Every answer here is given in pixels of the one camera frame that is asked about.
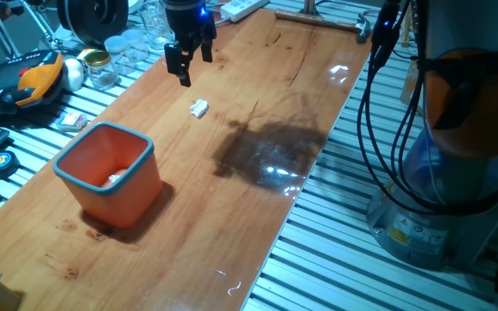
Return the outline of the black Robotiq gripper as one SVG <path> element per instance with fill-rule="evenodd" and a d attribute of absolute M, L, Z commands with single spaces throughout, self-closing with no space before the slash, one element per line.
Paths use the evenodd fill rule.
<path fill-rule="evenodd" d="M 190 86 L 189 54 L 201 48 L 202 60 L 212 63 L 212 46 L 217 37 L 214 15 L 205 0 L 162 0 L 174 42 L 164 47 L 167 71 L 175 75 L 182 86 Z"/>

